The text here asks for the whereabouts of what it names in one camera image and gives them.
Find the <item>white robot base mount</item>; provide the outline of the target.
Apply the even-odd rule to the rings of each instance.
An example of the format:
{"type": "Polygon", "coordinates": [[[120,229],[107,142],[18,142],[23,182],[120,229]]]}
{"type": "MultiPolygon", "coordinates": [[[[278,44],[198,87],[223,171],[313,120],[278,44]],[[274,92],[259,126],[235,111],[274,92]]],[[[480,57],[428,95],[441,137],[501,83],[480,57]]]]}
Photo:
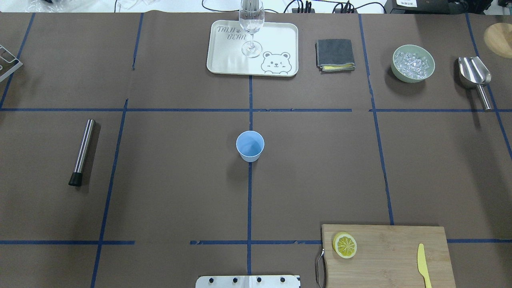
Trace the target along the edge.
{"type": "Polygon", "coordinates": [[[196,288],[300,288],[296,275],[201,276],[196,288]]]}

